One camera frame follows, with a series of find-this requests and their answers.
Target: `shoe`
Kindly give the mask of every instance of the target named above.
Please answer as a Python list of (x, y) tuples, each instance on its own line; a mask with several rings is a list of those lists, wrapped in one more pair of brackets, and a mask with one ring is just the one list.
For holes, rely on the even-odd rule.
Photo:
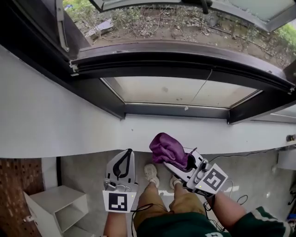
[(146, 179), (149, 182), (155, 183), (155, 186), (158, 188), (159, 187), (159, 178), (157, 178), (157, 169), (156, 169), (155, 165), (153, 165), (153, 164), (145, 165), (144, 173), (145, 173)]
[(182, 181), (181, 179), (177, 179), (174, 175), (172, 176), (172, 178), (170, 179), (170, 187), (171, 189), (175, 189), (175, 185), (176, 183), (180, 183), (182, 185)]

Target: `khaki shorts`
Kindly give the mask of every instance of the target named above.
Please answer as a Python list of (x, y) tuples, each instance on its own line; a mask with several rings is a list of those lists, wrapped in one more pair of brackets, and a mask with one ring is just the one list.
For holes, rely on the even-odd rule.
[(134, 218), (135, 230), (147, 218), (162, 215), (171, 215), (174, 213), (198, 212), (205, 215), (204, 206), (194, 193), (185, 193), (170, 204), (170, 212), (167, 211), (161, 197), (153, 192), (145, 190), (140, 196), (141, 203), (153, 203), (154, 205), (147, 210), (136, 212)]

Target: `dark green t-shirt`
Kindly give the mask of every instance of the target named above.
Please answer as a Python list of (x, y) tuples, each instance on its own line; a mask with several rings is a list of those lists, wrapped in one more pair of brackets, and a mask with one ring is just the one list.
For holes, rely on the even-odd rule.
[(276, 219), (263, 207), (258, 207), (242, 217), (234, 225), (231, 233), (219, 232), (203, 214), (195, 212), (148, 218), (137, 230), (138, 237), (289, 237), (291, 235), (289, 224)]

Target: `brick floor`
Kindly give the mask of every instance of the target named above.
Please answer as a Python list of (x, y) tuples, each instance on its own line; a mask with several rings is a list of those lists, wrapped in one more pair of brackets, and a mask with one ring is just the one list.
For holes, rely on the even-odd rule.
[(44, 191), (41, 158), (0, 159), (0, 229), (8, 237), (40, 237), (33, 221), (23, 221), (30, 215), (23, 191)]

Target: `purple towel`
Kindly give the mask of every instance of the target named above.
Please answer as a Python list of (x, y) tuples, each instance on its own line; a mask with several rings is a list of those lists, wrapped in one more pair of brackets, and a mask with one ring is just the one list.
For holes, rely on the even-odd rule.
[(164, 132), (157, 134), (150, 143), (149, 148), (152, 150), (153, 161), (155, 163), (163, 163), (166, 161), (176, 164), (180, 168), (187, 167), (189, 154), (186, 154), (181, 143), (170, 135)]

